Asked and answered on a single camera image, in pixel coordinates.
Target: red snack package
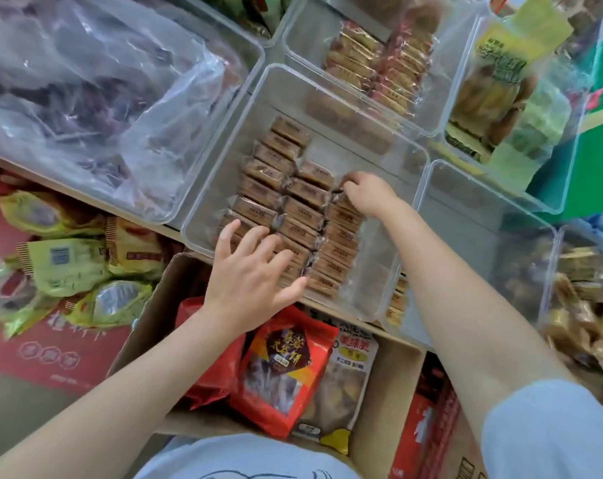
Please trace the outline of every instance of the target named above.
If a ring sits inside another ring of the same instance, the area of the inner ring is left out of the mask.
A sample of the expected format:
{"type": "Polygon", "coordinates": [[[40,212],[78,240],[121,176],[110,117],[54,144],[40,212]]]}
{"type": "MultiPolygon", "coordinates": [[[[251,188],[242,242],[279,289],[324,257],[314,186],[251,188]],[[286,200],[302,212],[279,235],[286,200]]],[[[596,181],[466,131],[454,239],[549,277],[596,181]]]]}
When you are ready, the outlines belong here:
{"type": "MultiPolygon", "coordinates": [[[[204,296],[191,297],[180,303],[175,327],[181,326],[204,305],[204,296]]],[[[238,386],[238,369],[242,361],[242,350],[246,334],[231,343],[220,357],[184,394],[192,400],[191,410],[228,397],[238,386]]]]}
{"type": "Polygon", "coordinates": [[[319,385],[339,329],[288,306],[262,325],[240,365],[229,404],[286,438],[319,385]]]}

